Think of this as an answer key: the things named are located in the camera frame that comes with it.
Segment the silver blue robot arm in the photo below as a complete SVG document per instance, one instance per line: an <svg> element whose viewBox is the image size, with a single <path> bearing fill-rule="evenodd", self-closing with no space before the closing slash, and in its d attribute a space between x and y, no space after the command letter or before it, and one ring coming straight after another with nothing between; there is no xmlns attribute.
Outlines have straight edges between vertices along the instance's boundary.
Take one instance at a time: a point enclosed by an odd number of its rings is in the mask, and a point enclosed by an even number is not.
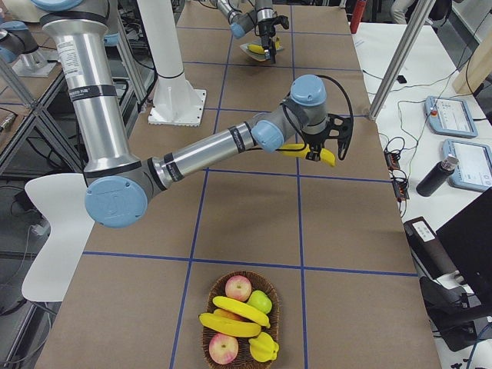
<svg viewBox="0 0 492 369"><path fill-rule="evenodd" d="M105 50L118 38L113 1L37 1L43 31L56 44L88 163L85 208L108 228L139 220L150 200L201 169L259 147L333 165L324 147L335 128L321 78L295 79L277 109L204 138L162 158L131 153Z"/></svg>
<svg viewBox="0 0 492 369"><path fill-rule="evenodd" d="M240 49L258 62L276 63L276 55L281 50L276 26L289 29L288 17L279 15L273 9L272 1L251 2L251 10L240 10L239 1L209 1L209 8L217 9L227 19L232 35L243 38L253 32L256 39L240 45Z"/></svg>

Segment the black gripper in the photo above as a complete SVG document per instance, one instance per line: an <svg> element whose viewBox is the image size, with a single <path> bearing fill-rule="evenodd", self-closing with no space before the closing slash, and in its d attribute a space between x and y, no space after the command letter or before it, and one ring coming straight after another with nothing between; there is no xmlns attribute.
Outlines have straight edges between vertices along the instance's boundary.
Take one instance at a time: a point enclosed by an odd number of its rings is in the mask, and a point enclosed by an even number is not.
<svg viewBox="0 0 492 369"><path fill-rule="evenodd" d="M327 140L328 133L321 132L317 134L303 133L304 143L307 144L308 150L306 159L309 161L318 160L330 160L331 152L324 147L324 143Z"/></svg>
<svg viewBox="0 0 492 369"><path fill-rule="evenodd" d="M270 56L270 62L276 63L277 48L273 38L275 36L276 17L258 21L258 34L262 38L262 48L265 56Z"/></svg>

